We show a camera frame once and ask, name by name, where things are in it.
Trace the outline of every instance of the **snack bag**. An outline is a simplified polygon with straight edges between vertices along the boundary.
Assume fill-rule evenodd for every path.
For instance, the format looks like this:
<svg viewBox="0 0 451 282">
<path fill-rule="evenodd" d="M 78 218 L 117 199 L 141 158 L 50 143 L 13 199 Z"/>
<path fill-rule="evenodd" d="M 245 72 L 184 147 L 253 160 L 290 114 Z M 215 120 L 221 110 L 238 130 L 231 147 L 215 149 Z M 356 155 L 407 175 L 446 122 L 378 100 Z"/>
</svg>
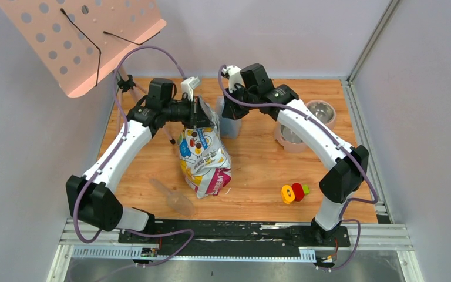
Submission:
<svg viewBox="0 0 451 282">
<path fill-rule="evenodd" d="M 231 181 L 231 157 L 220 140 L 218 116 L 200 98 L 213 126 L 184 129 L 177 139 L 179 161 L 186 182 L 198 198 L 216 196 Z"/>
</svg>

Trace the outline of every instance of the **wooden table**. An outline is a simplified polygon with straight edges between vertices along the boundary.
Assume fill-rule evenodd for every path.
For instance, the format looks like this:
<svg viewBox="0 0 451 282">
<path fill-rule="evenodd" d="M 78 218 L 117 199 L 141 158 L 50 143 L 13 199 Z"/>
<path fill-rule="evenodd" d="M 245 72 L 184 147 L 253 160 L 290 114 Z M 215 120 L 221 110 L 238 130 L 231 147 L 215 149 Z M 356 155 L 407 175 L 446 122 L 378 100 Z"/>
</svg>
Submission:
<svg viewBox="0 0 451 282">
<path fill-rule="evenodd" d="M 150 79 L 137 78 L 144 87 Z M 180 79 L 175 79 L 181 96 Z M 336 110 L 334 132 L 352 144 L 356 144 L 352 123 L 348 115 L 343 90 L 338 80 L 275 79 L 274 85 L 287 84 L 295 90 L 304 102 L 322 99 Z M 202 95 L 207 103 L 215 107 L 221 95 L 217 79 L 203 79 L 196 95 Z M 123 108 L 128 112 L 134 106 L 129 95 L 124 97 Z M 116 130 L 115 109 L 107 127 L 101 154 L 113 142 Z M 169 188 L 181 191 L 193 203 L 193 219 L 252 220 L 252 221 L 311 221 L 322 200 L 318 183 L 326 170 L 316 155 L 307 149 L 303 153 L 287 153 L 273 138 L 277 123 L 257 110 L 243 119 L 238 139 L 224 139 L 231 155 L 232 181 L 218 196 L 196 198 L 195 192 L 185 183 L 177 157 L 177 147 L 170 144 L 160 130 L 153 140 L 135 157 L 122 177 L 116 196 L 124 204 L 147 210 L 159 218 L 186 218 L 165 204 L 165 197 L 149 184 L 155 177 Z M 183 126 L 168 123 L 167 127 L 177 139 Z M 299 182 L 308 184 L 310 194 L 303 201 L 283 203 L 280 190 L 285 184 Z M 370 199 L 364 183 L 355 197 Z M 352 203 L 346 218 L 356 218 L 363 223 L 376 223 L 373 205 Z"/>
</svg>

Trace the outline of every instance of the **clear plastic scoop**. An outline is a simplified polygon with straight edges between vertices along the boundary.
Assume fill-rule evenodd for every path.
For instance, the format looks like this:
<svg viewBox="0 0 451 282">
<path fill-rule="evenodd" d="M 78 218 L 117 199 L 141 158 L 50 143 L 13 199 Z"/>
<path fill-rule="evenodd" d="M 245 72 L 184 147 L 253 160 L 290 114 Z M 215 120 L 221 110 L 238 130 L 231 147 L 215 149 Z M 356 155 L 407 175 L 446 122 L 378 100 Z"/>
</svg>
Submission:
<svg viewBox="0 0 451 282">
<path fill-rule="evenodd" d="M 192 216 L 194 214 L 194 205 L 186 196 L 184 196 L 184 194 L 170 190 L 167 186 L 155 178 L 151 178 L 149 183 L 167 196 L 167 205 L 176 212 L 185 216 Z"/>
</svg>

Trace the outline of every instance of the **green toy piece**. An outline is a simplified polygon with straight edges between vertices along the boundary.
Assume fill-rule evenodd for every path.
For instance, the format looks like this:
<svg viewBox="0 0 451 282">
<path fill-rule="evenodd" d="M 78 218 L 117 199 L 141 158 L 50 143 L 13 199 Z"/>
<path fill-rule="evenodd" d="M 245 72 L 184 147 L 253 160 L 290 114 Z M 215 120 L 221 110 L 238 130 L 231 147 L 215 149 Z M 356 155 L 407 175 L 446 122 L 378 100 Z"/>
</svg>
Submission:
<svg viewBox="0 0 451 282">
<path fill-rule="evenodd" d="M 308 185 L 302 185 L 302 188 L 304 189 L 304 193 L 305 195 L 307 195 L 308 193 L 310 193 L 310 189 L 308 188 Z"/>
</svg>

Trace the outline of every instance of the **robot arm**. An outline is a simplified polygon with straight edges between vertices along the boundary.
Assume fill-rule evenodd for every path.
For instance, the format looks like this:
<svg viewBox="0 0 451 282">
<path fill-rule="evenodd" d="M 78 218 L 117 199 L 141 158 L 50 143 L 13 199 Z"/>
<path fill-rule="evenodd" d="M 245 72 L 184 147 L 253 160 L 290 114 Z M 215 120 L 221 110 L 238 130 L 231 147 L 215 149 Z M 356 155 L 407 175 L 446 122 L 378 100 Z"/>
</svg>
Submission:
<svg viewBox="0 0 451 282">
<path fill-rule="evenodd" d="M 193 99 L 192 90 L 199 79 L 183 82 L 188 93 L 182 100 L 174 100 L 176 87 L 171 80 L 156 78 L 150 83 L 148 95 L 142 98 L 127 115 L 127 134 L 123 127 L 103 156 L 82 177 L 71 176 L 66 182 L 66 192 L 73 216 L 75 202 L 88 179 L 92 179 L 80 200 L 78 218 L 104 231 L 131 229 L 150 233 L 148 227 L 154 215 L 132 207 L 122 206 L 115 191 L 124 172 L 137 153 L 148 144 L 158 129 L 166 122 L 182 122 L 187 128 L 210 126 L 211 121 L 201 107 L 201 98 Z"/>
<path fill-rule="evenodd" d="M 270 115 L 300 137 L 321 159 L 328 170 L 326 176 L 319 183 L 324 198 L 319 212 L 312 219 L 312 224 L 316 230 L 314 236 L 319 241 L 330 238 L 341 224 L 341 211 L 345 207 L 346 200 L 353 195 L 363 181 L 363 176 L 340 148 L 343 147 L 350 152 L 364 171 L 367 169 L 368 151 L 362 145 L 357 148 L 352 147 L 330 131 L 307 109 L 305 103 L 289 86 L 280 85 L 275 88 L 262 65 L 256 63 L 244 69 L 228 66 L 222 71 L 222 74 L 229 80 L 227 93 L 240 102 L 256 105 L 282 104 L 306 115 L 303 117 L 292 110 L 276 106 L 259 107 L 260 112 Z M 228 97 L 224 98 L 223 117 L 225 118 L 241 119 L 248 114 L 250 109 L 254 109 L 238 105 Z M 327 132 L 338 140 L 339 145 L 331 140 Z"/>
</svg>

